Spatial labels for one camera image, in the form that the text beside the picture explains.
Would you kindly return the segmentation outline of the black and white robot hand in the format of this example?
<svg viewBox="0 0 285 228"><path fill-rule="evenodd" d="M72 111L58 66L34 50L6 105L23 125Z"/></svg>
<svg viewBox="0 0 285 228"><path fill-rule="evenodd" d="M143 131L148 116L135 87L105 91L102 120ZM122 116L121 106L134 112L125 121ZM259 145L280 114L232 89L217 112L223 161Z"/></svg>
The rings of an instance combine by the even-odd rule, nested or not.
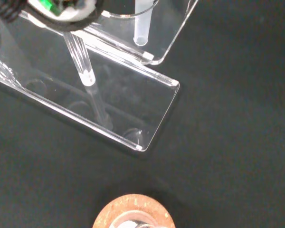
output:
<svg viewBox="0 0 285 228"><path fill-rule="evenodd" d="M25 17L41 28L71 32L97 20L104 5L104 0L0 0L0 19Z"/></svg>

